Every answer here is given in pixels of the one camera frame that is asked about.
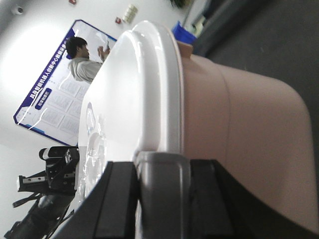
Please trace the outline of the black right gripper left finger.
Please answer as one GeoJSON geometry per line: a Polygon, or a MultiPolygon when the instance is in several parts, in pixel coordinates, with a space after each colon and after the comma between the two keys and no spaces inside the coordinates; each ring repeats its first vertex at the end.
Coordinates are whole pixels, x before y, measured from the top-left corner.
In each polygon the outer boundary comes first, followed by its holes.
{"type": "Polygon", "coordinates": [[[138,180],[132,162],[109,162],[77,211],[74,239],[133,239],[138,180]]]}

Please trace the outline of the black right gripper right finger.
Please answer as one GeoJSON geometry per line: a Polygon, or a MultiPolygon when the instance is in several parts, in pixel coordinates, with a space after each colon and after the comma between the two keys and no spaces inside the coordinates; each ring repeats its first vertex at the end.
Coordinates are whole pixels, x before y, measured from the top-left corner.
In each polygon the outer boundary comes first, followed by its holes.
{"type": "Polygon", "coordinates": [[[190,161],[191,239],[317,239],[244,188],[217,160],[190,161]]]}

